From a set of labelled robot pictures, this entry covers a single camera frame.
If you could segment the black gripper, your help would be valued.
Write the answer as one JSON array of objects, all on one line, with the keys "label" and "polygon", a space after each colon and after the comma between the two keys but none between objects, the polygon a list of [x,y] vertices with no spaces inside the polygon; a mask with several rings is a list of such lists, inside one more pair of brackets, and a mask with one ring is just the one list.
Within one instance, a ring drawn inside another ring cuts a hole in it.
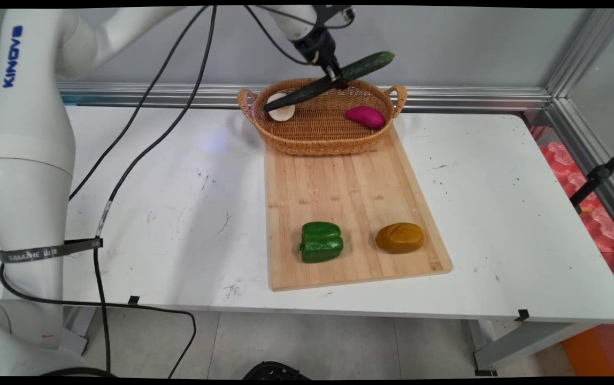
[{"label": "black gripper", "polygon": [[323,68],[334,88],[345,90],[349,87],[335,56],[335,41],[326,27],[314,27],[292,44],[308,64]]}]

